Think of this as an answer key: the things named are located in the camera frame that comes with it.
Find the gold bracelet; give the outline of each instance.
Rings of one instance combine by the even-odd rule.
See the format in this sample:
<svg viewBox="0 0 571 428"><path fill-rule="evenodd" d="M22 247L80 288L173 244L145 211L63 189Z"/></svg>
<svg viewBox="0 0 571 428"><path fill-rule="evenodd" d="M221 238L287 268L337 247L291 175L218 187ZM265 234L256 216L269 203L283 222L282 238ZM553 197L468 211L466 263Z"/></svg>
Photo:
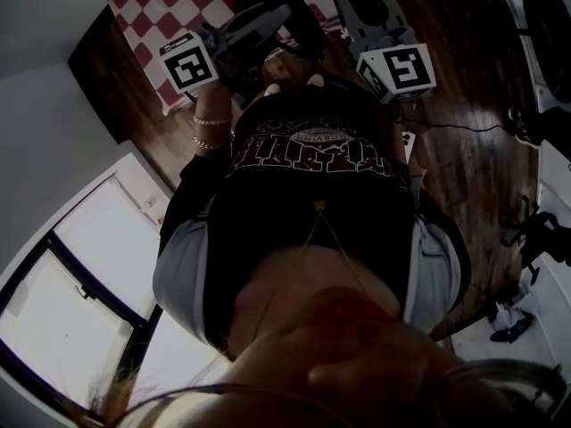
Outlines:
<svg viewBox="0 0 571 428"><path fill-rule="evenodd" d="M216 149L221 149L228 145L229 142L223 144L207 144L204 141L199 140L196 135L193 136L191 143L194 144L198 149L203 151L214 151Z"/></svg>
<svg viewBox="0 0 571 428"><path fill-rule="evenodd" d="M196 116L194 116L194 122L196 122L198 125L223 125L223 124L229 124L230 119L228 119L228 120L204 120L204 119L200 119L200 118L197 118Z"/></svg>

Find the window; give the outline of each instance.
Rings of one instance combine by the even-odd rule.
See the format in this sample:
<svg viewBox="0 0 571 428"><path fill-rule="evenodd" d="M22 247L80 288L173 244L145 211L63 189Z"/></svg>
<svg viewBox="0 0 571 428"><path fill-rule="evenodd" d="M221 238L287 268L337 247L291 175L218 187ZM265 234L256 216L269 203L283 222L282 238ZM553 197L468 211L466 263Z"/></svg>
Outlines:
<svg viewBox="0 0 571 428"><path fill-rule="evenodd" d="M139 366L161 314L152 288L159 243L157 226L115 177L99 185L2 290L5 367L62 410L58 397L88 407L119 368Z"/></svg>

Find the wooden floor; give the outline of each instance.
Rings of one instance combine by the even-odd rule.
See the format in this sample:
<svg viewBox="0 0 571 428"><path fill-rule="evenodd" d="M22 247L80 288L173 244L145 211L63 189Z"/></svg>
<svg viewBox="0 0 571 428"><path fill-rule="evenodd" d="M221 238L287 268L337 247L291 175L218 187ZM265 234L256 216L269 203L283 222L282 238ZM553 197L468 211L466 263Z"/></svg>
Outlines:
<svg viewBox="0 0 571 428"><path fill-rule="evenodd" d="M513 103L532 105L531 82L504 0L399 0L419 40L427 43L438 87L411 115L434 125L486 129L508 125ZM301 84L320 68L350 76L342 42L325 66L281 55L267 65L267 80ZM109 13L70 59L70 66L102 119L134 141L164 180L176 187L193 156L190 114L164 117L161 105ZM493 294L520 273L516 250L501 247L501 219L521 211L521 196L535 197L537 152L497 128L472 133L412 125L419 134L411 169L426 171L425 188L455 219L472 259L472 283L462 305L440 332L456 330L481 313Z"/></svg>

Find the red and white checkered pattern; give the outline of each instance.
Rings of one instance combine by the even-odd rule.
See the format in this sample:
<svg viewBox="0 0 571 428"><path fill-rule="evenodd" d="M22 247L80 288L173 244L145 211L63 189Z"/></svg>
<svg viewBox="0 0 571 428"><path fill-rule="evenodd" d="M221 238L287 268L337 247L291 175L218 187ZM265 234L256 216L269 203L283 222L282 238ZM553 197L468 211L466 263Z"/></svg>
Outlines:
<svg viewBox="0 0 571 428"><path fill-rule="evenodd" d="M339 29L333 0L303 0L325 31ZM109 0L129 46L162 101L164 114L189 103L162 70L159 48L204 22L220 27L233 15L232 0ZM282 28L279 35L288 39Z"/></svg>

